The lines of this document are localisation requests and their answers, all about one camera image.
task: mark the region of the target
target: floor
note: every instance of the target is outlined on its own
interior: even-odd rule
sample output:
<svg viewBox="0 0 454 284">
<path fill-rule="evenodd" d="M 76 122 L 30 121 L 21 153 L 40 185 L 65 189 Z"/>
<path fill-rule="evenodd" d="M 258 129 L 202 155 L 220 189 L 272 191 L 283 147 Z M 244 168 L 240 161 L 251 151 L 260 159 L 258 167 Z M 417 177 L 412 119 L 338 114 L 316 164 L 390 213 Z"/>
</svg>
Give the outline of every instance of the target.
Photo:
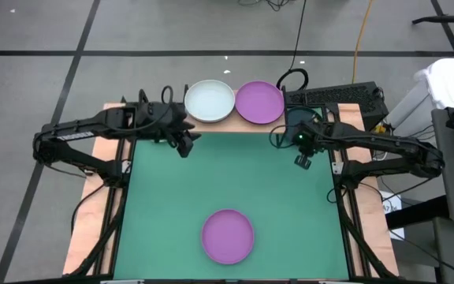
<svg viewBox="0 0 454 284">
<path fill-rule="evenodd" d="M 411 25 L 436 14 L 433 2 L 373 4 L 356 81 L 383 87 L 389 109 L 415 84 L 416 71 L 454 55 L 440 24 Z M 61 275 L 83 180 L 35 165 L 31 141 L 43 124 L 92 116 L 105 102 L 136 99 L 139 88 L 158 99 L 170 84 L 181 99 L 184 84 L 203 79 L 233 88 L 250 80 L 276 82 L 292 60 L 302 3 L 274 12 L 266 3 L 244 7 L 236 0 L 0 0 L 0 282 Z M 308 87 L 351 81 L 367 3 L 307 1 L 296 66 L 309 72 Z M 454 0 L 439 4 L 454 14 Z M 289 77 L 285 84 L 293 89 L 301 81 Z M 92 145 L 74 144 L 86 152 Z M 394 190 L 417 182 L 405 176 L 385 181 Z M 404 197 L 442 193 L 436 180 Z M 409 278 L 429 274 L 400 265 Z"/>
</svg>

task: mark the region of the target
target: wire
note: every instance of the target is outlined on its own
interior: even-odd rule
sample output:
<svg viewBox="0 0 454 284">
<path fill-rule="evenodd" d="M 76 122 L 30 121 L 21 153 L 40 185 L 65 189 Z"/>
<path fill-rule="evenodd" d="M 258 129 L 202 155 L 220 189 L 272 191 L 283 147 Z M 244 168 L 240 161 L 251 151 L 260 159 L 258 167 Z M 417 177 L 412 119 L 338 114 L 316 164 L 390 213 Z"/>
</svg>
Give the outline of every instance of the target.
<svg viewBox="0 0 454 284">
<path fill-rule="evenodd" d="M 401 237 L 399 234 L 393 232 L 392 230 L 390 230 L 390 232 L 392 232 L 392 234 L 396 235 L 400 240 L 407 242 L 409 245 L 412 245 L 412 246 L 414 246 L 415 248 L 417 248 L 417 249 L 419 249 L 420 251 L 422 251 L 423 253 L 427 254 L 428 256 L 430 256 L 431 258 L 433 258 L 435 261 L 437 261 L 439 264 L 442 264 L 442 265 L 447 266 L 447 267 L 449 267 L 450 269 L 454 270 L 454 266 L 452 266 L 451 264 L 445 262 L 444 260 L 439 259 L 438 257 L 434 256 L 432 253 L 427 252 L 424 248 L 420 247 L 420 246 L 417 245 L 416 243 L 414 243 L 414 242 L 412 242 L 412 241 L 409 241 L 409 240 L 407 240 L 407 239 Z"/>
<path fill-rule="evenodd" d="M 128 173 L 129 169 L 131 169 L 132 163 L 129 163 L 129 165 L 125 168 L 124 174 Z M 87 194 L 86 197 L 84 197 L 80 202 L 77 204 L 75 207 L 75 210 L 73 210 L 73 215 L 71 215 L 71 234 L 73 235 L 73 229 L 75 227 L 75 219 L 76 219 L 76 213 L 78 212 L 78 209 L 80 206 L 85 202 L 85 200 L 89 199 L 90 197 L 94 196 L 99 190 L 101 190 L 103 187 L 105 187 L 106 184 L 103 183 L 101 186 L 99 186 L 97 189 L 95 189 L 93 192 Z"/>
<path fill-rule="evenodd" d="M 334 201 L 334 200 L 331 200 L 331 199 L 330 199 L 330 193 L 331 193 L 334 189 L 336 189 L 335 186 L 334 186 L 331 190 L 329 190 L 329 191 L 327 192 L 327 201 L 329 201 L 329 203 L 331 203 L 331 204 L 336 204 L 336 203 L 337 203 L 337 200 Z M 344 191 L 341 193 L 340 197 L 343 198 L 345 195 L 346 195 L 346 190 L 344 190 Z"/>
<path fill-rule="evenodd" d="M 433 126 L 433 125 L 428 125 L 426 128 L 424 128 L 424 129 L 422 129 L 422 130 L 420 130 L 420 131 L 418 131 L 418 132 L 416 132 L 416 133 L 412 133 L 411 135 L 409 135 L 409 137 L 416 136 L 417 134 L 426 131 L 427 129 L 429 129 L 429 128 L 432 127 L 432 126 Z"/>
<path fill-rule="evenodd" d="M 281 127 L 296 127 L 296 126 L 297 126 L 297 125 L 278 125 L 278 126 L 274 127 L 274 128 L 269 132 L 269 143 L 270 143 L 273 147 L 275 147 L 276 149 L 286 149 L 286 148 L 290 148 L 291 146 L 294 145 L 294 143 L 291 143 L 291 144 L 285 145 L 285 146 L 278 146 L 278 145 L 276 145 L 275 143 L 273 143 L 273 139 L 272 139 L 271 137 L 273 136 L 274 131 L 275 131 L 276 129 L 279 129 L 279 128 L 281 128 Z"/>
<path fill-rule="evenodd" d="M 262 0 L 254 0 L 251 2 L 245 2 L 242 0 L 237 0 L 237 4 L 244 6 L 244 7 L 253 7 L 253 6 L 259 4 L 261 1 Z M 272 2 L 270 0 L 265 0 L 265 1 L 267 2 L 267 4 L 271 7 L 271 9 L 274 12 L 277 12 L 281 9 L 281 7 L 287 5 L 290 1 L 295 1 L 295 0 L 277 0 L 276 3 Z"/>
<path fill-rule="evenodd" d="M 297 55 L 297 47 L 299 46 L 299 38 L 300 38 L 300 29 L 303 26 L 303 19 L 304 19 L 304 10 L 306 9 L 306 0 L 304 0 L 303 4 L 303 10 L 300 13 L 300 22 L 299 22 L 299 31 L 297 32 L 297 41 L 296 41 L 296 48 L 293 50 L 293 58 L 292 58 L 292 64 L 290 65 L 290 68 L 288 70 L 292 70 L 293 63 L 296 61 L 296 55 Z"/>
<path fill-rule="evenodd" d="M 386 156 L 387 156 L 387 155 L 388 155 L 388 152 L 386 151 L 385 154 L 383 155 L 383 158 L 378 159 L 378 158 L 376 157 L 376 155 L 374 155 L 374 157 L 372 157 L 372 159 L 373 159 L 374 161 L 384 161 L 384 160 L 386 159 Z"/>
<path fill-rule="evenodd" d="M 73 210 L 73 214 L 71 215 L 71 234 L 73 235 L 73 229 L 75 228 L 75 221 L 76 221 L 76 213 L 78 212 L 78 209 L 80 209 L 80 206 L 89 198 L 94 196 L 99 190 L 105 187 L 105 184 L 103 183 L 101 186 L 99 186 L 97 189 L 95 189 L 93 192 L 87 194 L 86 197 L 84 197 L 80 202 L 76 205 L 75 210 Z"/>
<path fill-rule="evenodd" d="M 51 170 L 55 170 L 55 171 L 57 171 L 59 173 L 62 173 L 62 174 L 68 174 L 70 176 L 79 177 L 79 178 L 87 178 L 87 176 L 84 176 L 84 175 L 81 175 L 81 174 L 70 173 L 70 172 L 68 172 L 66 170 L 60 170 L 60 169 L 58 169 L 56 167 L 53 167 L 53 166 L 50 166 L 50 165 L 45 165 L 45 166 L 47 168 L 51 169 Z"/>
<path fill-rule="evenodd" d="M 435 135 L 432 135 L 432 136 L 427 137 L 427 138 L 421 138 L 420 140 L 428 140 L 428 139 L 432 139 L 432 138 L 434 138 L 434 137 L 435 137 Z"/>
<path fill-rule="evenodd" d="M 147 129 L 147 128 L 153 126 L 157 122 L 161 121 L 166 116 L 166 114 L 169 112 L 169 110 L 171 109 L 171 103 L 173 102 L 173 88 L 171 88 L 171 86 L 167 85 L 167 86 L 165 86 L 162 89 L 161 101 L 164 103 L 164 94 L 166 93 L 166 90 L 169 90 L 169 102 L 168 102 L 166 111 L 164 111 L 164 113 L 159 118 L 155 119 L 154 121 L 150 122 L 149 124 L 143 125 L 143 126 L 140 126 L 140 127 L 136 127 L 136 128 L 133 128 L 133 129 L 119 129 L 119 128 L 114 128 L 114 127 L 109 127 L 108 125 L 105 125 L 105 126 L 108 127 L 111 130 L 117 130 L 117 131 L 121 131 L 121 132 L 140 131 L 140 130 Z"/>
<path fill-rule="evenodd" d="M 401 191 L 399 191 L 398 193 L 395 193 L 395 194 L 393 194 L 393 195 L 391 195 L 391 196 L 386 197 L 383 201 L 392 199 L 394 196 L 400 195 L 400 194 L 402 194 L 402 193 L 404 193 L 404 192 L 408 192 L 408 191 L 410 191 L 410 190 L 412 190 L 412 189 L 415 189 L 415 188 L 419 187 L 420 185 L 426 184 L 426 183 L 429 182 L 431 179 L 432 179 L 432 178 L 428 178 L 428 179 L 426 179 L 425 181 L 422 181 L 422 182 L 418 183 L 417 185 L 413 185 L 413 186 L 410 187 L 409 189 L 401 190 Z"/>
<path fill-rule="evenodd" d="M 421 136 L 424 136 L 424 135 L 427 135 L 427 134 L 433 134 L 433 133 L 434 133 L 434 131 L 429 131 L 429 132 L 421 133 L 421 134 L 419 134 L 418 136 L 416 136 L 415 138 L 416 138 L 416 139 L 419 139 L 419 140 L 420 140 L 420 139 L 426 139 L 426 138 L 420 138 L 420 137 L 421 137 Z"/>
<path fill-rule="evenodd" d="M 394 192 L 386 183 L 385 181 L 383 180 L 383 177 L 379 177 L 381 179 L 381 183 L 390 191 L 392 192 L 393 194 L 396 194 L 397 198 L 400 200 L 400 202 L 402 202 L 403 204 L 406 204 L 406 205 L 409 205 L 409 206 L 413 206 L 414 204 L 410 204 L 404 200 L 402 200 L 402 198 L 400 198 L 400 196 L 398 195 L 398 193 Z"/>
<path fill-rule="evenodd" d="M 379 197 L 380 197 L 381 199 L 383 199 L 383 195 L 381 194 L 381 192 L 379 192 L 379 189 L 376 189 L 374 186 L 368 185 L 368 184 L 363 183 L 363 182 L 359 182 L 359 184 L 365 185 L 365 186 L 367 186 L 367 187 L 372 188 L 377 194 L 379 194 Z"/>
<path fill-rule="evenodd" d="M 358 53 L 359 53 L 360 41 L 362 40 L 363 30 L 364 30 L 365 27 L 366 27 L 367 18 L 369 17 L 370 8 L 371 8 L 371 6 L 372 6 L 373 1 L 374 1 L 374 0 L 369 0 L 369 5 L 368 5 L 368 7 L 367 7 L 366 14 L 365 14 L 365 16 L 363 16 L 362 27 L 360 28 L 359 38 L 356 40 L 355 55 L 353 55 L 353 76 L 352 76 L 352 84 L 355 83 L 355 77 L 356 77 L 356 59 L 357 59 Z"/>
</svg>

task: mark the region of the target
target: black stripe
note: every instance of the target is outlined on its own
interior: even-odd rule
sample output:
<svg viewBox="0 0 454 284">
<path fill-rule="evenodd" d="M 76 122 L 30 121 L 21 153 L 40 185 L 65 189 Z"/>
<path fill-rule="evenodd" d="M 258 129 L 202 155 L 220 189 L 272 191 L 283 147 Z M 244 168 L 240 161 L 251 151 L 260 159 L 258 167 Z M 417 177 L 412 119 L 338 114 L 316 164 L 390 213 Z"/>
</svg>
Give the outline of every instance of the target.
<svg viewBox="0 0 454 284">
<path fill-rule="evenodd" d="M 298 50 L 297 56 L 352 57 L 349 50 Z M 293 56 L 293 50 L 0 50 L 0 56 L 103 56 L 103 57 L 180 57 L 180 56 Z M 452 51 L 359 51 L 359 57 L 449 57 Z"/>
<path fill-rule="evenodd" d="M 0 50 L 0 56 L 74 56 L 74 50 Z"/>
<path fill-rule="evenodd" d="M 76 55 L 73 58 L 73 61 L 71 62 L 68 75 L 66 75 L 64 86 L 62 87 L 61 94 L 59 95 L 59 100 L 57 101 L 57 105 L 55 106 L 54 114 L 52 115 L 52 123 L 58 123 L 59 119 L 61 119 L 62 111 L 64 110 L 66 100 L 68 99 L 69 90 L 71 89 L 71 85 L 73 84 L 73 80 L 75 79 L 78 65 L 80 64 L 81 53 L 85 48 L 88 34 L 91 32 L 95 14 L 97 13 L 99 8 L 99 2 L 100 0 L 94 0 L 92 3 L 91 11 L 88 14 L 87 22 L 85 23 L 84 31 L 82 32 L 82 36 L 80 37 L 78 47 L 76 48 Z"/>
<path fill-rule="evenodd" d="M 444 13 L 442 13 L 442 8 L 441 8 L 441 5 L 439 5 L 439 2 L 437 0 L 430 0 L 430 1 L 432 2 L 432 6 L 435 9 L 435 13 L 438 16 L 444 16 Z M 442 28 L 445 30 L 446 37 L 448 37 L 448 41 L 451 44 L 451 48 L 454 51 L 454 35 L 453 35 L 453 32 L 452 32 L 451 28 L 449 27 L 448 23 L 441 23 L 441 25 L 442 25 Z"/>
<path fill-rule="evenodd" d="M 17 219 L 13 224 L 12 232 L 9 235 L 8 241 L 6 242 L 5 251 L 0 260 L 0 283 L 3 283 L 8 273 L 9 265 L 12 262 L 15 248 L 20 239 L 22 229 L 24 229 L 25 220 L 28 217 L 29 208 L 33 198 L 35 197 L 36 188 L 38 187 L 39 178 L 43 172 L 43 165 L 36 163 L 35 169 L 32 171 L 31 180 L 28 183 L 28 188 L 24 194 L 24 199 L 20 205 Z"/>
<path fill-rule="evenodd" d="M 71 66 L 69 67 L 68 75 L 66 75 L 64 85 L 62 86 L 62 91 L 59 96 L 59 100 L 57 106 L 55 107 L 54 114 L 52 115 L 51 122 L 57 123 L 59 118 L 61 117 L 62 110 L 64 109 L 65 101 L 69 94 L 69 89 L 71 88 L 71 83 L 75 77 L 76 69 L 78 67 L 78 63 L 80 62 L 81 58 L 81 51 L 85 47 L 85 43 L 87 42 L 88 34 L 92 27 L 92 22 L 95 18 L 95 13 L 99 7 L 100 0 L 94 0 L 92 3 L 91 11 L 88 14 L 87 21 L 84 26 L 84 31 L 82 32 L 82 36 L 80 37 L 80 41 L 78 43 L 78 47 L 76 49 L 76 55 L 73 58 Z M 38 163 L 35 164 L 35 168 L 32 171 L 31 179 L 28 183 L 28 187 L 24 194 L 24 200 L 20 205 L 19 212 L 17 214 L 17 219 L 13 224 L 12 232 L 6 242 L 6 247 L 3 252 L 2 258 L 0 260 L 0 283 L 3 283 L 6 278 L 6 274 L 8 273 L 9 266 L 12 262 L 13 254 L 15 253 L 15 249 L 17 248 L 18 241 L 22 234 L 22 230 L 24 229 L 25 221 L 28 217 L 29 210 L 31 208 L 32 200 L 35 197 L 36 189 L 38 188 L 39 179 L 41 178 L 41 173 L 43 172 L 43 165 Z"/>
</svg>

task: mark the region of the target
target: plate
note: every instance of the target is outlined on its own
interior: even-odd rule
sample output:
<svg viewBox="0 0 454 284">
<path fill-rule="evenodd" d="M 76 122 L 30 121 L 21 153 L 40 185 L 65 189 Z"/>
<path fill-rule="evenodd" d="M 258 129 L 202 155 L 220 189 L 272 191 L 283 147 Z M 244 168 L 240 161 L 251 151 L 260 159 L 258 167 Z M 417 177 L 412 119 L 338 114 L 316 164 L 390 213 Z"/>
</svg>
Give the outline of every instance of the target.
<svg viewBox="0 0 454 284">
<path fill-rule="evenodd" d="M 250 220 L 234 209 L 222 209 L 205 221 L 201 242 L 206 254 L 221 264 L 235 264 L 250 254 L 255 237 Z"/>
<path fill-rule="evenodd" d="M 276 121 L 285 108 L 280 90 L 264 81 L 244 84 L 236 95 L 236 109 L 240 115 L 256 124 Z"/>
<path fill-rule="evenodd" d="M 202 122 L 217 122 L 229 116 L 234 108 L 234 92 L 219 80 L 202 80 L 185 94 L 185 110 Z"/>
</svg>

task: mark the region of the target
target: table leg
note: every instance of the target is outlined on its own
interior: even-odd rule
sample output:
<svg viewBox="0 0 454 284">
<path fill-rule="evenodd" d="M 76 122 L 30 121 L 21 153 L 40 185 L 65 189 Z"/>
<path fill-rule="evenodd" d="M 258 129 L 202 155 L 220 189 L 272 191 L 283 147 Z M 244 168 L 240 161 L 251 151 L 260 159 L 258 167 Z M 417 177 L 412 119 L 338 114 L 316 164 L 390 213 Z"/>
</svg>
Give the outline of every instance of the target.
<svg viewBox="0 0 454 284">
<path fill-rule="evenodd" d="M 389 230 L 409 226 L 418 222 L 429 221 L 434 217 L 449 218 L 446 195 L 390 212 L 386 217 Z"/>
</svg>

